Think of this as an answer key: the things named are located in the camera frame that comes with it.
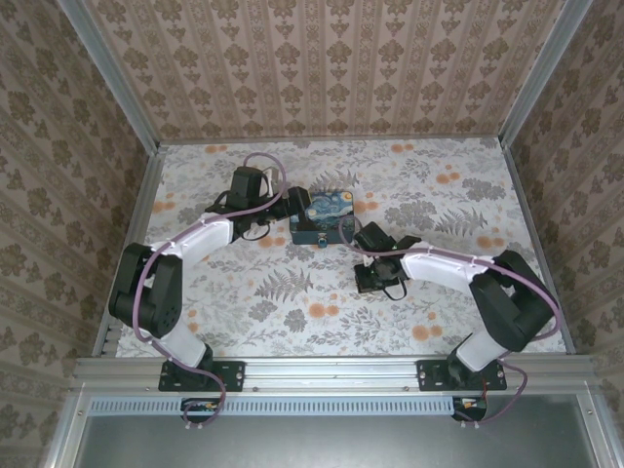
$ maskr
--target purple cable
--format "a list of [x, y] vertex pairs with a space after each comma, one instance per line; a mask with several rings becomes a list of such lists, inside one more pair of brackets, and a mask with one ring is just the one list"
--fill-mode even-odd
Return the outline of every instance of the purple cable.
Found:
[[280, 190], [278, 191], [277, 195], [275, 195], [270, 201], [266, 202], [264, 205], [261, 205], [257, 208], [241, 210], [236, 213], [220, 214], [218, 216], [211, 217], [207, 220], [200, 220], [196, 222], [195, 224], [192, 224], [191, 226], [189, 226], [188, 228], [186, 228], [179, 234], [175, 235], [169, 242], [163, 244], [163, 246], [161, 246], [158, 250], [156, 250], [151, 255], [151, 257], [147, 259], [147, 262], [145, 263], [145, 266], [143, 267], [143, 271], [141, 271], [141, 274], [138, 277], [138, 283], [136, 285], [135, 302], [133, 304], [133, 330], [135, 332], [136, 339], [138, 339], [142, 343], [151, 342], [151, 345], [154, 347], [154, 349], [156, 349], [158, 352], [160, 352], [163, 356], [165, 356], [168, 360], [170, 360], [177, 366], [183, 368], [186, 371], [200, 373], [201, 375], [206, 375], [207, 377], [214, 380], [219, 386], [221, 395], [219, 398], [218, 407], [214, 411], [213, 415], [210, 416], [204, 422], [204, 425], [208, 425], [212, 423], [215, 420], [215, 418], [218, 416], [218, 414], [221, 412], [221, 410], [223, 409], [223, 405], [225, 404], [225, 385], [223, 385], [223, 382], [221, 381], [221, 379], [218, 378], [216, 375], [214, 375], [212, 372], [208, 372], [207, 370], [192, 368], [186, 365], [185, 363], [173, 357], [167, 350], [165, 350], [162, 346], [158, 345], [158, 343], [154, 343], [152, 341], [151, 336], [143, 336], [141, 334], [140, 328], [138, 326], [138, 310], [139, 310], [139, 305], [140, 305], [140, 298], [143, 293], [143, 287], [145, 286], [145, 280], [147, 279], [147, 274], [151, 270], [152, 265], [156, 261], [156, 258], [158, 258], [158, 256], [162, 254], [164, 251], [166, 251], [169, 247], [174, 246], [177, 242], [183, 241], [189, 234], [197, 231], [198, 229], [201, 229], [204, 226], [208, 226], [209, 224], [212, 224], [213, 222], [228, 219], [230, 217], [236, 217], [236, 216], [241, 216], [241, 215], [251, 215], [253, 213], [261, 212], [262, 210], [266, 210], [267, 208], [271, 207], [274, 203], [276, 203], [282, 198], [282, 196], [286, 192], [286, 169], [284, 168], [284, 165], [275, 156], [272, 156], [268, 153], [263, 153], [263, 152], [254, 152], [245, 157], [245, 159], [243, 160], [243, 166], [247, 166], [248, 161], [252, 159], [252, 157], [254, 156], [262, 156], [262, 157], [270, 159], [277, 165], [280, 172], [282, 173], [282, 183], [280, 184]]
[[[347, 239], [344, 237], [344, 232], [342, 231], [342, 227], [344, 225], [344, 220], [345, 219], [349, 219], [352, 218], [355, 220], [356, 224], [358, 224], [358, 226], [360, 228], [362, 228], [362, 223], [360, 222], [359, 219], [357, 219], [355, 216], [353, 215], [347, 215], [347, 216], [343, 216], [340, 219], [340, 223], [338, 224], [338, 234], [340, 235], [340, 240], [342, 241], [342, 243], [349, 248], [350, 250], [352, 250], [353, 252], [357, 252], [358, 254], [362, 254], [362, 255], [366, 255], [366, 256], [392, 256], [392, 255], [400, 255], [400, 254], [434, 254], [434, 255], [438, 255], [438, 256], [442, 256], [442, 257], [446, 257], [446, 258], [451, 258], [453, 260], [461, 260], [461, 261], [465, 261], [467, 263], [474, 263], [475, 265], [480, 265], [480, 266], [484, 266], [486, 268], [490, 268], [502, 275], [508, 276], [509, 278], [525, 285], [527, 288], [529, 288], [530, 290], [532, 290], [534, 293], [536, 293], [537, 295], [539, 295], [549, 306], [550, 308], [553, 310], [553, 315], [555, 316], [555, 326], [553, 326], [550, 330], [544, 332], [543, 334], [539, 334], [538, 336], [536, 336], [534, 339], [532, 339], [531, 341], [539, 341], [540, 339], [545, 339], [548, 338], [550, 336], [553, 336], [554, 334], [556, 334], [560, 329], [561, 329], [561, 325], [564, 322], [564, 316], [563, 313], [561, 311], [561, 309], [559, 308], [559, 306], [557, 305], [557, 303], [550, 297], [550, 295], [548, 295], [545, 291], [543, 291], [539, 286], [537, 286], [536, 284], [534, 284], [532, 281], [528, 280], [527, 278], [520, 276], [518, 273], [508, 270], [507, 268], [503, 268], [502, 266], [498, 266], [495, 265], [493, 263], [489, 263], [488, 261], [482, 260], [480, 258], [476, 258], [473, 255], [467, 255], [465, 253], [457, 253], [457, 252], [448, 252], [448, 251], [443, 251], [440, 249], [436, 249], [436, 248], [419, 248], [419, 247], [415, 247], [415, 248], [411, 248], [411, 249], [403, 249], [403, 250], [399, 250], [399, 251], [389, 251], [389, 252], [368, 252], [362, 249], [358, 249], [355, 246], [352, 246], [351, 244], [349, 244], [349, 242], [347, 241]], [[456, 411], [459, 415], [465, 417], [466, 419], [468, 419], [469, 421], [473, 422], [474, 425], [477, 424], [484, 424], [487, 422], [491, 422], [497, 418], [499, 418], [500, 416], [502, 416], [505, 412], [507, 412], [507, 410], [509, 410], [510, 407], [512, 407], [520, 398], [520, 396], [522, 395], [522, 393], [525, 391], [525, 388], [527, 388], [527, 383], [528, 383], [528, 375], [527, 373], [516, 367], [516, 366], [512, 366], [511, 364], [506, 363], [505, 361], [503, 361], [503, 358], [507, 357], [507, 355], [509, 354], [509, 352], [503, 354], [499, 359], [498, 362], [500, 363], [501, 366], [510, 369], [512, 371], [516, 371], [519, 372], [522, 376], [523, 376], [523, 383], [518, 387], [518, 391], [516, 392], [516, 394], [512, 397], [512, 399], [509, 401], [509, 403], [505, 406], [505, 408], [503, 408], [501, 411], [499, 411], [497, 414], [495, 414], [494, 416], [490, 416], [487, 417], [486, 419], [482, 419], [481, 421], [471, 421], [471, 418], [466, 416], [464, 413], [460, 412], [460, 411]]]

